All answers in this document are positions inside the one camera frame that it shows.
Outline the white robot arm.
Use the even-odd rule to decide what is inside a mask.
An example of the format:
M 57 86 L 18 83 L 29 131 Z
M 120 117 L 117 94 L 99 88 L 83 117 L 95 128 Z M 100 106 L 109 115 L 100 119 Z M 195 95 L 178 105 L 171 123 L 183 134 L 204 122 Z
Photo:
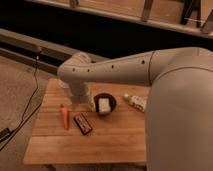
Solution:
M 213 51 L 172 48 L 96 63 L 79 52 L 57 76 L 78 103 L 89 82 L 148 86 L 147 171 L 213 171 Z

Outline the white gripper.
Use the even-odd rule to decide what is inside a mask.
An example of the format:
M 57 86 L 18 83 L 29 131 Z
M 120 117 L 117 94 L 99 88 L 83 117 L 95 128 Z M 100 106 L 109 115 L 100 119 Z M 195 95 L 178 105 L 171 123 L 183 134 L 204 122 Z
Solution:
M 90 89 L 84 82 L 70 83 L 71 106 L 75 109 L 77 106 L 87 104 L 90 98 Z

